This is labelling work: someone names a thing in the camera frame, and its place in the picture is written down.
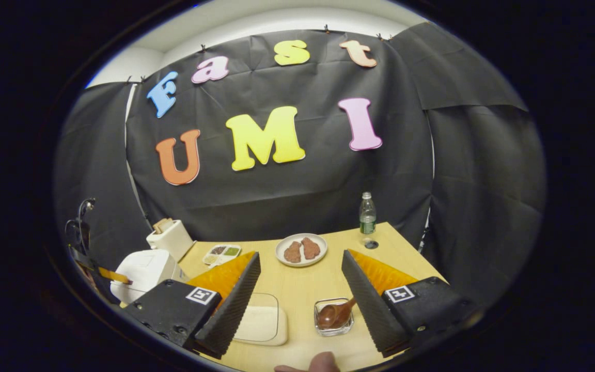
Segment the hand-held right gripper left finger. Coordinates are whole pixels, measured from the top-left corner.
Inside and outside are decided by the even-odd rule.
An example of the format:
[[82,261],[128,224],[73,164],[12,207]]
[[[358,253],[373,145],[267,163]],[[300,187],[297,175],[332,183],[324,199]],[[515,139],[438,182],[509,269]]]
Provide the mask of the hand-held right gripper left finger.
[[248,252],[188,282],[164,280],[123,311],[183,349],[220,359],[238,331],[260,274],[258,252]]

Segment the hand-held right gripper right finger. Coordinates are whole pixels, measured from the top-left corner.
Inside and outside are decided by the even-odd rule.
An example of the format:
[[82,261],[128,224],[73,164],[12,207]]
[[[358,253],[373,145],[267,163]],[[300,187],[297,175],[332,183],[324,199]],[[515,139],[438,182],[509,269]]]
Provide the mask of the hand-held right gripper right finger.
[[342,272],[383,357],[417,353],[475,325],[484,310],[439,277],[416,280],[377,259],[345,250]]

